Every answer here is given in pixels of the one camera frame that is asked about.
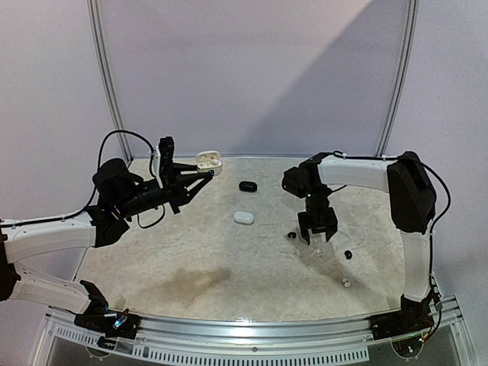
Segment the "white stem earbud charging case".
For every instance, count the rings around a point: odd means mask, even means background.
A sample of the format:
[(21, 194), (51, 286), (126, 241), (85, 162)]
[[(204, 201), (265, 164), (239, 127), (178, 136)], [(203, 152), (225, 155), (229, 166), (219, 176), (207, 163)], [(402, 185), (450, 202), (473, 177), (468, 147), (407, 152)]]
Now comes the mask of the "white stem earbud charging case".
[(196, 155), (196, 163), (198, 172), (212, 172), (217, 176), (223, 170), (221, 153), (216, 150), (199, 152)]

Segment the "white oval earbud charging case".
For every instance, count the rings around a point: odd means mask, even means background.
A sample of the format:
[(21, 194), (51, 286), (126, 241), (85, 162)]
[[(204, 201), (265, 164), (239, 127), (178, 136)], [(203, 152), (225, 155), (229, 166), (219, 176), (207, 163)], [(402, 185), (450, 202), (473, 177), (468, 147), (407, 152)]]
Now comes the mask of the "white oval earbud charging case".
[(233, 215), (233, 220), (242, 225), (252, 225), (255, 222), (255, 217), (249, 212), (236, 211)]

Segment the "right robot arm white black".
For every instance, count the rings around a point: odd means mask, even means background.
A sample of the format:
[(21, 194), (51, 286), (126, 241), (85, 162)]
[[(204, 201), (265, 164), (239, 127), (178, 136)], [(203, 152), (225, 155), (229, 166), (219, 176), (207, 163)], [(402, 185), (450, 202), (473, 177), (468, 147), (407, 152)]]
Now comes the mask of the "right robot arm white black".
[(400, 231), (405, 261), (405, 284), (400, 309), (371, 316), (374, 339), (415, 336), (414, 345), (425, 344), (436, 332), (430, 305), (437, 301), (433, 276), (433, 229), (437, 194), (426, 165), (412, 151), (400, 156), (348, 156), (319, 152), (284, 172), (281, 187), (305, 201), (298, 213), (300, 237), (313, 234), (330, 240), (339, 222), (329, 202), (333, 185), (370, 188), (388, 193), (390, 216)]

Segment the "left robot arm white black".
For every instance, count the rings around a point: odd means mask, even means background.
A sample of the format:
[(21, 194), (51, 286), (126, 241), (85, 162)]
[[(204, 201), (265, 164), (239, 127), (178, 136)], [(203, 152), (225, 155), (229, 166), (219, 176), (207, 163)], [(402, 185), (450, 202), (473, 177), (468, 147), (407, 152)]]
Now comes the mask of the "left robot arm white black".
[(35, 271), (21, 260), (64, 249), (100, 248), (116, 243), (132, 217), (168, 204), (173, 213), (188, 204), (222, 171), (220, 160), (197, 165), (157, 163), (151, 180), (129, 171), (122, 159), (106, 161), (92, 181), (95, 206), (74, 217), (44, 218), (38, 223), (11, 221), (1, 226), (1, 299), (27, 300), (73, 313), (76, 326), (107, 338), (135, 339), (141, 318), (129, 310), (112, 310), (90, 281), (68, 281)]

